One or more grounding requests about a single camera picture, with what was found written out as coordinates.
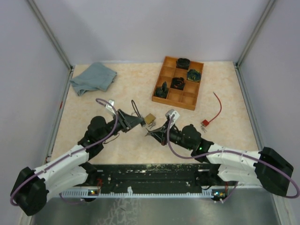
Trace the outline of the black cable lock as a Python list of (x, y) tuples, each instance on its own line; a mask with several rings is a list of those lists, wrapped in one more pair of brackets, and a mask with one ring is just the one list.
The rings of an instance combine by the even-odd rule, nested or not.
[[(140, 114), (140, 112), (139, 112), (139, 110), (138, 110), (138, 108), (137, 108), (137, 106), (136, 106), (136, 103), (135, 103), (135, 101), (134, 101), (133, 99), (131, 100), (131, 104), (132, 104), (133, 110), (134, 110), (134, 112), (136, 113), (136, 115), (137, 115), (139, 118), (144, 119), (144, 118), (141, 116), (141, 114)], [(142, 127), (145, 127), (145, 126), (146, 126), (145, 120), (143, 120), (143, 121), (141, 122), (141, 126), (142, 126)]]

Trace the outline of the red cable lock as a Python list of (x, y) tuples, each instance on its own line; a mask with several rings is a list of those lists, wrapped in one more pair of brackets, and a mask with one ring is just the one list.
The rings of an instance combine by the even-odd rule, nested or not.
[(205, 117), (202, 121), (201, 121), (201, 126), (203, 128), (206, 128), (211, 122), (213, 122), (222, 112), (223, 110), (223, 105), (222, 105), (222, 101), (219, 98), (219, 96), (217, 95), (216, 92), (213, 92), (213, 95), (215, 97), (215, 104), (214, 104), (214, 108), (213, 108), (213, 112), (210, 113), (209, 117)]

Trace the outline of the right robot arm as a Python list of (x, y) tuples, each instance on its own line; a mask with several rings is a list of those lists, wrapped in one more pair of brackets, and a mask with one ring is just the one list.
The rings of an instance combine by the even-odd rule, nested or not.
[(300, 195), (300, 189), (292, 180), (293, 166), (272, 148), (261, 151), (233, 150), (201, 137), (201, 133), (190, 124), (182, 130), (166, 122), (162, 127), (147, 134), (161, 145), (172, 143), (191, 151), (190, 159), (217, 165), (209, 174), (210, 182), (216, 186), (223, 182), (241, 182), (263, 187), (268, 192), (288, 198), (290, 184), (296, 189), (293, 198)]

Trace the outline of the brass padlock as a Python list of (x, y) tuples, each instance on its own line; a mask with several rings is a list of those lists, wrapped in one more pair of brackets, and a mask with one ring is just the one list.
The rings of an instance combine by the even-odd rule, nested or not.
[(145, 123), (146, 123), (147, 125), (149, 125), (149, 124), (151, 124), (152, 122), (154, 122), (155, 119), (156, 119), (156, 117), (155, 117), (153, 114), (151, 114), (151, 113), (149, 113), (147, 116), (144, 117)]

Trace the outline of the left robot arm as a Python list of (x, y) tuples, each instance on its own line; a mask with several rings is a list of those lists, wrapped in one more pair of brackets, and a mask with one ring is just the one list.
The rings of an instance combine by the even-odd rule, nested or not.
[(25, 167), (19, 172), (10, 194), (11, 204), (20, 207), (27, 216), (33, 216), (63, 191), (81, 184), (94, 185), (98, 175), (89, 160), (104, 148), (104, 141), (143, 123), (142, 117), (122, 110), (110, 122), (102, 116), (92, 118), (84, 137), (68, 152), (43, 166)]

